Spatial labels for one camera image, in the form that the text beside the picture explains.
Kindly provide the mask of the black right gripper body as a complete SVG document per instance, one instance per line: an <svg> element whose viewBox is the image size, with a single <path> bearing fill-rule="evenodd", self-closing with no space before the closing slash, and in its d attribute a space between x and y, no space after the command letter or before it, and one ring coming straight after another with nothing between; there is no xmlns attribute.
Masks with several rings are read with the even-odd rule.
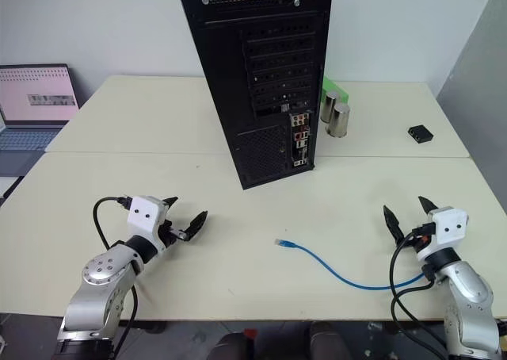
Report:
<svg viewBox="0 0 507 360"><path fill-rule="evenodd" d="M436 235L436 225L433 222L425 223L411 231L403 247L412 247L416 253L419 253L431 244L434 235Z"/></svg>

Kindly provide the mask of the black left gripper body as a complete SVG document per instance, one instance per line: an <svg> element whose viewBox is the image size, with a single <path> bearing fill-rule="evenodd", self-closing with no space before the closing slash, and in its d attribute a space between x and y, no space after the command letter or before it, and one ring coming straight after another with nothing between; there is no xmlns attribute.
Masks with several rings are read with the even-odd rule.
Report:
<svg viewBox="0 0 507 360"><path fill-rule="evenodd" d="M162 241L165 248L169 248L177 240L186 241L188 239L188 233L173 227L170 220L164 220L164 222L158 227L158 237Z"/></svg>

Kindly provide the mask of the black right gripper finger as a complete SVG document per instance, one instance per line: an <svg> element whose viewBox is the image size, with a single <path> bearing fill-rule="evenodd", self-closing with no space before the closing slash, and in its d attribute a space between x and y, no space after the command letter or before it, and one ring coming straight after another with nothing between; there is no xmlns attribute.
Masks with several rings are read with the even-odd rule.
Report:
<svg viewBox="0 0 507 360"><path fill-rule="evenodd" d="M431 216L433 211L438 210L438 207L427 197L419 196L418 200L427 216Z"/></svg>
<svg viewBox="0 0 507 360"><path fill-rule="evenodd" d="M386 205L384 205L383 216L387 229L394 238L395 243L400 244L405 239L405 235L399 227L399 221L396 215Z"/></svg>

